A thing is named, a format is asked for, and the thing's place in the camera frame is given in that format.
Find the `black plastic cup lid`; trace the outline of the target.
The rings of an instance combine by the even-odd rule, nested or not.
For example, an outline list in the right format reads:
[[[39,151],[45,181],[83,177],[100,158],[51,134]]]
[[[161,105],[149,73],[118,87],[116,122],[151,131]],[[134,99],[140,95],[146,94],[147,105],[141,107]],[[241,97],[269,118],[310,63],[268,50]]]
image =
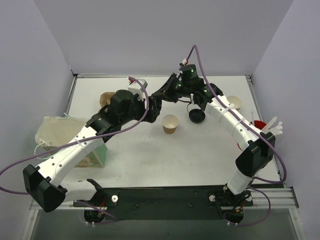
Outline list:
[[[190,110],[188,116],[189,119],[195,124],[202,123],[206,118],[206,114],[201,109]]]

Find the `brown paper coffee cup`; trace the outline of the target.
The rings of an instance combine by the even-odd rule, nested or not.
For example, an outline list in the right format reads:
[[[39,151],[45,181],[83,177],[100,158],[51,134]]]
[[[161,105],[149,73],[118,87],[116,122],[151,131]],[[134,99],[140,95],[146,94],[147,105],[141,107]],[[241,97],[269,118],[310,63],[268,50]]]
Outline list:
[[[162,118],[161,123],[166,134],[173,134],[179,125],[179,120],[176,115],[167,114]]]

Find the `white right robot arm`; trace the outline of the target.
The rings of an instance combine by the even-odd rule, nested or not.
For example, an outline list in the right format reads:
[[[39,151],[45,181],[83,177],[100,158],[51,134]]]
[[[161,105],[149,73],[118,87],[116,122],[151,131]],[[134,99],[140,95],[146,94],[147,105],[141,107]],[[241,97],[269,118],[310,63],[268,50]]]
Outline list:
[[[270,132],[263,133],[246,120],[216,85],[198,76],[194,64],[182,66],[179,74],[173,73],[151,96],[156,106],[162,101],[176,103],[180,98],[189,98],[236,140],[242,152],[235,160],[236,172],[225,186],[225,190],[233,195],[242,194],[256,174],[273,159],[271,148],[275,145],[275,136]]]

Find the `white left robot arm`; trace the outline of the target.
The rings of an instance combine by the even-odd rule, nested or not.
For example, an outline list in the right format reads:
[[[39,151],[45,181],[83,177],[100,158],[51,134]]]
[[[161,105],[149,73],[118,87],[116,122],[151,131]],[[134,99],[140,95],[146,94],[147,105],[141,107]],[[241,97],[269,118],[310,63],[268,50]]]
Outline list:
[[[46,212],[52,212],[66,201],[87,201],[96,206],[103,199],[103,188],[93,179],[71,183],[64,178],[84,157],[122,132],[130,121],[153,123],[162,108],[161,93],[144,92],[145,81],[130,78],[127,90],[118,90],[108,104],[87,121],[73,141],[50,159],[24,168],[26,191]]]

